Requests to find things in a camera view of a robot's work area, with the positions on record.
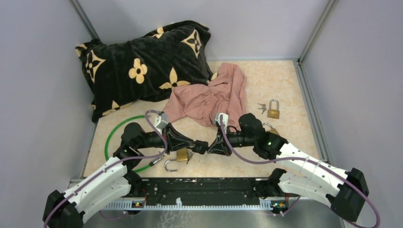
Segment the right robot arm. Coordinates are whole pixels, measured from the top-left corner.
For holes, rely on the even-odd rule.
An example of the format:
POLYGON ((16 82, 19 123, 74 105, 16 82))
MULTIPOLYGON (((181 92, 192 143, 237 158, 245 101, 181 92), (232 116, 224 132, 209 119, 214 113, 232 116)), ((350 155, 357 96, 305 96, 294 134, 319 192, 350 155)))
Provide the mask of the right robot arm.
POLYGON ((342 219, 357 222, 369 195, 361 170, 347 171, 308 155, 282 136, 267 131, 251 113, 239 118, 241 130, 238 132, 229 130, 228 120, 227 114, 216 114, 213 123, 218 132, 208 153, 235 154, 255 165, 277 163, 284 166, 287 170, 277 170, 268 182, 270 194, 307 197, 326 205, 342 219))

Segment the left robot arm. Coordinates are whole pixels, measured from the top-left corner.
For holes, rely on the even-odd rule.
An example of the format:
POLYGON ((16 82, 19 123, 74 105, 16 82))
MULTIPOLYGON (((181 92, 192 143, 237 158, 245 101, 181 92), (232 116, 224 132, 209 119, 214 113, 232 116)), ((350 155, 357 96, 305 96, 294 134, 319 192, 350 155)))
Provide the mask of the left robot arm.
POLYGON ((162 148, 151 158, 166 152, 190 149, 205 154, 208 142, 193 140, 176 131, 168 123, 164 128, 145 132, 140 124, 130 123, 124 128, 121 145, 97 171, 73 187, 48 195, 43 214, 46 228, 81 228, 99 210, 112 201, 142 192, 142 179, 133 170, 145 156, 139 149, 162 148))

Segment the green cable lock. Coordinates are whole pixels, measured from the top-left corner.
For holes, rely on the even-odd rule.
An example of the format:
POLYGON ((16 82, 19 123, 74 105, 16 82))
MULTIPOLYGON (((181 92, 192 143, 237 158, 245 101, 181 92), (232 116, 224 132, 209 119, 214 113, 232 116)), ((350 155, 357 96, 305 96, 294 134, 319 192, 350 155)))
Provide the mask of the green cable lock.
MULTIPOLYGON (((128 122, 130 122, 130 121, 133 121, 133 120, 135 120, 135 119, 141 119, 141 118, 145 118, 145 119, 148 121, 148 120, 149 120, 149 117, 150 117, 149 115, 147 115, 147 116, 138 115, 138 116, 130 117, 130 118, 128 118, 128 119, 122 121, 121 123, 119 123, 119 124, 111 131, 111 133, 109 134, 109 136, 108 136, 108 138, 107 138, 107 140, 106 140, 105 148, 104 148, 104 156, 105 156, 106 161, 109 160, 109 153, 108 153, 109 143, 110 143, 110 140, 112 139, 113 135, 116 133, 116 131, 117 131, 120 127, 122 127, 123 125, 125 125, 126 123, 128 123, 128 122)), ((128 144, 128 142, 130 142, 130 139, 121 139, 121 145, 120 145, 120 146, 126 146, 126 144, 128 144)), ((139 152, 139 151, 136 151, 136 150, 135 150, 134 152, 135 152, 135 155, 144 156, 144 155, 143 155, 141 152, 139 152)), ((136 173, 139 173, 139 172, 141 172, 141 171, 144 171, 144 170, 146 170, 146 169, 148 169, 148 168, 154 166, 157 162, 161 161, 163 158, 164 158, 164 153, 160 154, 160 156, 158 156, 158 157, 155 157, 155 159, 153 159, 148 165, 143 166, 143 167, 138 168, 138 169, 134 169, 133 171, 136 172, 136 173)), ((136 167, 136 166, 139 164, 139 162, 141 162, 141 160, 135 160, 136 165, 135 165, 134 167, 136 167)))

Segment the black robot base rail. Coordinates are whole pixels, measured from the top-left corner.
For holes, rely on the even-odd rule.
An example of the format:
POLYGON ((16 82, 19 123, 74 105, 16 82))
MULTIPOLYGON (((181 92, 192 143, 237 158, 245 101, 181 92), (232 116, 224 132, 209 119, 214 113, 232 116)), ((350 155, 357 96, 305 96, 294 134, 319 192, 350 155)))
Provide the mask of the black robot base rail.
POLYGON ((143 178, 128 197, 147 206, 253 206, 286 194, 268 178, 143 178))

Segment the brass padlock with shackle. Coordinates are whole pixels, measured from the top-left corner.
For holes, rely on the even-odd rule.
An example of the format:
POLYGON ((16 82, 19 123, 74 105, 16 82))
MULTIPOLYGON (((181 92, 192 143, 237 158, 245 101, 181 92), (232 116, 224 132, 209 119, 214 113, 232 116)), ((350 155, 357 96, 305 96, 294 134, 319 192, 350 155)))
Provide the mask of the brass padlock with shackle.
POLYGON ((167 172, 177 172, 178 169, 171 169, 169 167, 170 163, 172 162, 186 162, 187 164, 189 163, 189 160, 192 159, 194 155, 194 152, 192 152, 190 149, 182 148, 176 151, 176 157, 174 159, 168 159, 164 163, 164 169, 167 172))

